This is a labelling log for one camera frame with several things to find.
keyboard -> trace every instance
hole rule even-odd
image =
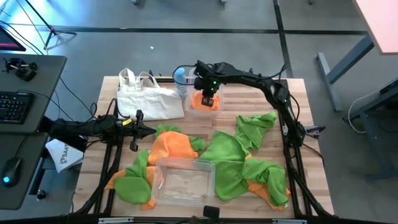
[[[34,94],[0,91],[0,124],[23,124]]]

plastic bin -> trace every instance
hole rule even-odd
[[[162,158],[156,163],[152,198],[158,205],[211,205],[214,184],[215,166],[212,162]]]
[[[194,75],[195,69],[191,69],[189,74],[187,75],[187,83],[193,84],[195,82],[195,78],[197,77]],[[198,117],[207,117],[207,118],[215,118],[224,110],[224,84],[220,85],[220,88],[215,94],[215,97],[220,98],[220,109],[218,111],[204,111],[204,110],[195,110],[192,108],[191,97],[197,92],[193,85],[187,86],[187,96],[185,98],[185,112],[190,113],[194,116]]]

green towel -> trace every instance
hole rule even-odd
[[[258,150],[264,133],[274,126],[275,120],[276,113],[273,111],[265,115],[254,115],[251,118],[239,115],[236,117],[235,138],[245,149]]]
[[[199,159],[211,161],[216,167],[215,191],[222,200],[229,200],[248,191],[246,180],[267,184],[270,202],[285,205],[285,169],[273,162],[248,158],[248,148],[259,149],[264,133],[273,127],[274,112],[251,118],[236,118],[236,134],[230,136],[216,131],[213,139]]]
[[[150,199],[151,189],[146,181],[148,156],[148,150],[140,150],[133,165],[126,168],[124,177],[114,179],[114,189],[121,200],[141,204]]]
[[[181,129],[174,125],[164,125],[159,124],[156,126],[155,138],[157,138],[164,131],[175,131],[176,133],[181,133]],[[199,137],[188,136],[192,149],[197,151],[204,151],[206,148],[206,141]]]

orange cloth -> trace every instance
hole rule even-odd
[[[213,97],[213,106],[205,106],[201,103],[203,99],[203,95],[201,91],[196,91],[191,95],[191,106],[195,110],[203,110],[203,111],[218,111],[221,108],[220,105],[220,96],[216,95]]]
[[[246,159],[251,157],[252,155],[249,154],[246,156]],[[275,206],[272,203],[270,203],[267,184],[259,184],[250,180],[246,180],[246,183],[248,183],[248,190],[260,196],[260,198],[264,199],[272,209],[276,209],[279,211],[285,210],[284,206]],[[290,191],[288,189],[285,190],[285,194],[286,197],[290,197]]]
[[[151,187],[155,180],[155,165],[159,159],[164,157],[198,159],[199,155],[191,147],[191,143],[187,135],[176,133],[174,131],[162,133],[154,141],[148,156],[146,181]],[[109,180],[108,184],[106,184],[105,189],[114,189],[113,180],[117,177],[124,177],[125,174],[125,170],[115,173]],[[141,204],[142,210],[150,210],[154,207],[155,201],[153,199]]]

gray floor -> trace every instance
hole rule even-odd
[[[271,0],[229,0],[223,8],[216,0],[146,0],[136,8],[129,0],[96,1],[35,0],[37,10],[53,25],[86,27],[160,27],[276,29]],[[285,29],[291,30],[365,30],[366,26],[349,0],[280,0]],[[0,19],[28,24],[16,2],[10,1]],[[16,26],[34,44],[42,46],[31,27]],[[52,39],[50,45],[57,42]],[[78,33],[74,38],[61,34],[52,55],[68,57],[62,77],[86,103],[97,101],[102,78],[117,75],[126,67],[134,72],[151,69],[170,75],[181,64],[199,58],[210,63],[226,61],[241,69],[272,74],[284,60],[277,34],[138,34]],[[356,134],[342,122],[346,114],[334,113],[324,89],[315,55],[324,52],[334,66],[362,37],[360,35],[286,35],[295,78],[304,78],[315,124],[325,125],[320,147],[335,213],[344,218],[396,223],[398,180],[368,182],[364,175],[377,172],[366,136]],[[360,96],[379,89],[395,78],[398,56],[380,56],[373,49],[343,78],[336,82],[347,110]],[[75,111],[83,106],[66,89],[57,87],[61,106],[73,118],[86,119]],[[57,117],[50,106],[47,115]],[[0,219],[60,215],[68,212],[70,197],[78,174],[46,172],[41,188],[49,193],[45,201],[27,196],[18,211],[0,211]]]

